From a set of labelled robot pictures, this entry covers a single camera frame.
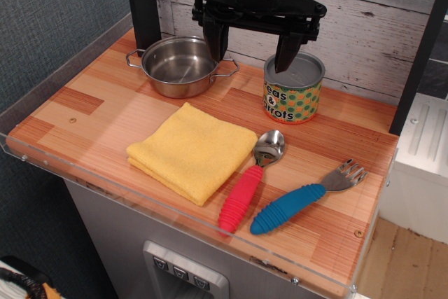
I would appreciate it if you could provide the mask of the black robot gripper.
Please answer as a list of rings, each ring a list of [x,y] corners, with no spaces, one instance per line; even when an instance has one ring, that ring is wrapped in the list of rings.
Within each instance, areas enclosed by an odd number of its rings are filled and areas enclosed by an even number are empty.
[[[279,35],[275,72],[286,71],[303,43],[315,41],[326,7],[315,0],[194,0],[192,19],[203,26],[211,58],[220,62],[229,27]]]

